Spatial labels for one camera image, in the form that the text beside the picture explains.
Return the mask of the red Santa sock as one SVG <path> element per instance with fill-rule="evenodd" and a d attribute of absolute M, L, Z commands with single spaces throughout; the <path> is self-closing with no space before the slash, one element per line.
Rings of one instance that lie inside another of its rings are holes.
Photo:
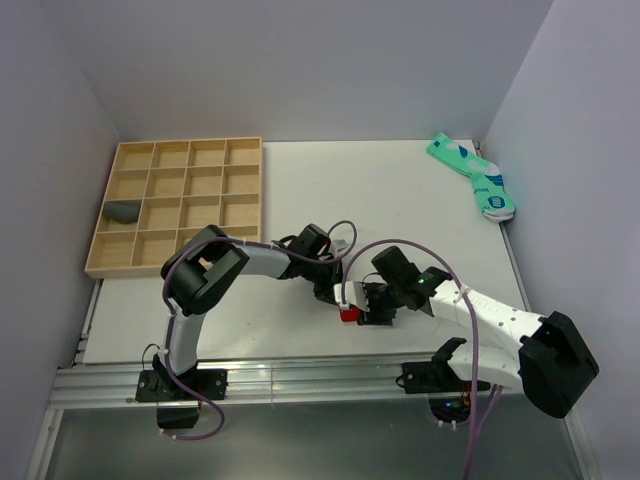
<path fill-rule="evenodd" d="M 339 317 L 343 323 L 357 323 L 362 316 L 362 311 L 356 306 L 339 309 Z"/>

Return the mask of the grey sock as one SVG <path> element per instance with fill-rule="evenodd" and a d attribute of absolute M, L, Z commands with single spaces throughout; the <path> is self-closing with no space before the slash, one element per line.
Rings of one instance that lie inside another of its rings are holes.
<path fill-rule="evenodd" d="M 138 222 L 141 207 L 140 201 L 107 201 L 103 215 L 116 223 L 129 225 Z"/>

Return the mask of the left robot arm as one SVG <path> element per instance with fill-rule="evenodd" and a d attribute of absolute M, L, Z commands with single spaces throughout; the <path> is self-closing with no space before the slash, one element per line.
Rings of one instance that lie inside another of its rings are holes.
<path fill-rule="evenodd" d="M 312 283 L 317 300 L 333 303 L 333 287 L 343 279 L 342 259 L 351 249 L 333 251 L 329 234 L 315 224 L 271 243 L 231 237 L 216 225 L 200 230 L 161 268 L 169 320 L 164 346 L 153 361 L 159 388 L 172 399 L 191 394 L 204 318 L 237 277 L 300 277 Z"/>

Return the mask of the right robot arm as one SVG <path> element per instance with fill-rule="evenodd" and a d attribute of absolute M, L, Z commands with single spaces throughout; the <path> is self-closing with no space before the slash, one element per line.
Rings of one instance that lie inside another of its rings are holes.
<path fill-rule="evenodd" d="M 464 393 L 501 386 L 522 392 L 540 411 L 563 418 L 600 368 L 567 315 L 544 316 L 506 305 L 457 282 L 440 268 L 424 271 L 391 246 L 372 264 L 378 282 L 334 287 L 343 321 L 392 324 L 406 308 L 469 330 L 452 337 L 427 361 L 406 362 L 397 384 L 408 394 Z"/>

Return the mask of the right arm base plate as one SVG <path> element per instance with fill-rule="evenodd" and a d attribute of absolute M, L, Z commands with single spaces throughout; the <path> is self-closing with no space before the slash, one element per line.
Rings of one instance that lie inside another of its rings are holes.
<path fill-rule="evenodd" d="M 395 384 L 406 394 L 470 393 L 472 387 L 448 364 L 431 360 L 403 363 Z"/>

